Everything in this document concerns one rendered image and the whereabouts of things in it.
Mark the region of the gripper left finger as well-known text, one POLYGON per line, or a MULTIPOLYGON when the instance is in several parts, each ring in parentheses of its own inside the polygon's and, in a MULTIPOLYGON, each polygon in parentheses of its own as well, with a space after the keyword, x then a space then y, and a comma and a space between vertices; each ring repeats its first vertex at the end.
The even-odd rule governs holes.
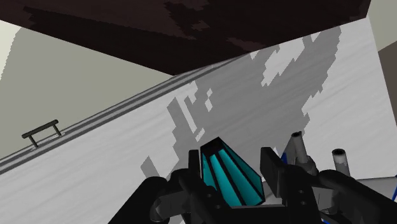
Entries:
POLYGON ((228 224, 230 206, 199 176, 199 151, 190 150, 188 167, 169 180, 146 178, 108 224, 169 224, 181 215, 186 224, 228 224))

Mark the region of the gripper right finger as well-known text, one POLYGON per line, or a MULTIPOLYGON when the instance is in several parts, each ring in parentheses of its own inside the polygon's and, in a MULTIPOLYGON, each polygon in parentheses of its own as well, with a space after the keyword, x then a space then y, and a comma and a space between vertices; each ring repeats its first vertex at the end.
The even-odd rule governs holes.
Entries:
POLYGON ((335 170, 313 176, 260 150, 260 171, 290 224, 397 224, 397 202, 335 170))

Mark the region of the grey and blue toy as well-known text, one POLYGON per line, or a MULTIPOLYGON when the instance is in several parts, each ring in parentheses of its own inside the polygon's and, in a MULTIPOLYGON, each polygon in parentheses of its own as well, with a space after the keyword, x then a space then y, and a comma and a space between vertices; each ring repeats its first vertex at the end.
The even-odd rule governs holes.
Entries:
POLYGON ((309 174, 322 220, 329 224, 397 224, 397 202, 354 179, 345 150, 336 148, 331 154, 334 170, 319 171, 298 131, 292 133, 281 157, 285 164, 309 174))

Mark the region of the cyan and black faceted object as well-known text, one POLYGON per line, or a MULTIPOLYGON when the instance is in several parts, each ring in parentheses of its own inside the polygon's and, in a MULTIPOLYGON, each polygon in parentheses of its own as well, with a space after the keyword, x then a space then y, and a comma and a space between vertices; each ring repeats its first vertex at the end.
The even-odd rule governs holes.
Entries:
POLYGON ((202 180, 214 187, 229 206, 265 202, 261 176, 220 137, 200 147, 202 180))

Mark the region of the white chest of drawers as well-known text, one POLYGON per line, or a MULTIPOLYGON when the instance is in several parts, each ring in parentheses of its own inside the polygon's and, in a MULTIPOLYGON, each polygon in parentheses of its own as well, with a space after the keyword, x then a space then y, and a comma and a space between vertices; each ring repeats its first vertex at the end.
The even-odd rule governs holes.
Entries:
POLYGON ((397 175, 397 125, 368 18, 173 79, 175 89, 0 174, 0 224, 108 224, 148 176, 220 137, 252 168, 296 131, 318 169, 347 153, 357 179, 397 175))

